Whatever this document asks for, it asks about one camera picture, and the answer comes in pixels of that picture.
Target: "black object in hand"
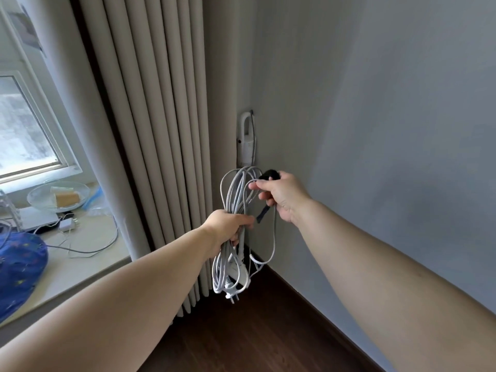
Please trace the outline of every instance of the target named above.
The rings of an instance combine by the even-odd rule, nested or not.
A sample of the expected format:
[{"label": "black object in hand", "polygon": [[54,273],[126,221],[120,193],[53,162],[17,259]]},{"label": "black object in hand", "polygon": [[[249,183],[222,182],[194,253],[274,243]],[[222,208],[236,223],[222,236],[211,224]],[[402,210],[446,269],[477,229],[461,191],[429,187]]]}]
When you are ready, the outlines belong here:
[{"label": "black object in hand", "polygon": [[[259,179],[260,180],[269,180],[269,178],[272,178],[272,180],[279,180],[281,178],[281,176],[279,175],[279,173],[275,170],[275,169],[269,169],[267,171],[265,171],[262,175],[260,175]],[[270,206],[269,205],[266,205],[262,212],[258,215],[257,217],[257,223],[260,223],[264,217],[265,214],[267,214],[267,212],[270,210]]]}]

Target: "blue patterned cloth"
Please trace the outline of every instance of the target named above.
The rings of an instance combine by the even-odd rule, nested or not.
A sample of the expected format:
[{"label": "blue patterned cloth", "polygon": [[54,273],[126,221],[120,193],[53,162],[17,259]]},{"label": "blue patterned cloth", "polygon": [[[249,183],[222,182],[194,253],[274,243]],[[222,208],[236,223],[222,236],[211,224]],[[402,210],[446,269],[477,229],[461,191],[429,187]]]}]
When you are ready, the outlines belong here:
[{"label": "blue patterned cloth", "polygon": [[[5,237],[0,235],[0,245]],[[47,246],[39,236],[10,234],[0,249],[0,322],[28,300],[47,262]]]}]

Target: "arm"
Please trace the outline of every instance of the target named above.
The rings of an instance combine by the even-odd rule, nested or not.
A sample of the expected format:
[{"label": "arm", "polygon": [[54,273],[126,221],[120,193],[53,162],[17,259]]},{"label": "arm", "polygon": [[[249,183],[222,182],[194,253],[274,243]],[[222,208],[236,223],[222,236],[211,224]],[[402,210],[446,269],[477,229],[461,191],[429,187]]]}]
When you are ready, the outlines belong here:
[{"label": "arm", "polygon": [[290,174],[257,181],[300,230],[353,318],[399,371],[486,371],[496,316],[470,296],[313,201]]},{"label": "arm", "polygon": [[253,220],[217,210],[200,228],[96,281],[0,349],[0,370],[138,370],[202,264]]}]

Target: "person's right hand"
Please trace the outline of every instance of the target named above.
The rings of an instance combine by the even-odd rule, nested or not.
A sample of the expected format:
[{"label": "person's right hand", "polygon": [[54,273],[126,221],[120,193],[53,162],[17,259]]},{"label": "person's right hand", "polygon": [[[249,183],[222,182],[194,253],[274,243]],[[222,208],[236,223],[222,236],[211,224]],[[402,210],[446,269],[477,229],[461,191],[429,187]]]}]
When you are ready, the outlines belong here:
[{"label": "person's right hand", "polygon": [[296,223],[296,214],[299,207],[311,199],[298,179],[287,172],[279,171],[280,180],[257,180],[248,185],[250,189],[261,189],[264,192],[258,195],[266,200],[267,205],[277,205],[277,211],[286,222]]}]

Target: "window pane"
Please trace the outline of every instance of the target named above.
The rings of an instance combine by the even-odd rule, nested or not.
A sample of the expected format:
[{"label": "window pane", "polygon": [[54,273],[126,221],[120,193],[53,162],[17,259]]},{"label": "window pane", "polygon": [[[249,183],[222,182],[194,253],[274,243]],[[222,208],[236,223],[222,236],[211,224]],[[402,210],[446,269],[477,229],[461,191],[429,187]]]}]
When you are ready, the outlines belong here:
[{"label": "window pane", "polygon": [[59,159],[12,76],[0,76],[0,177]]}]

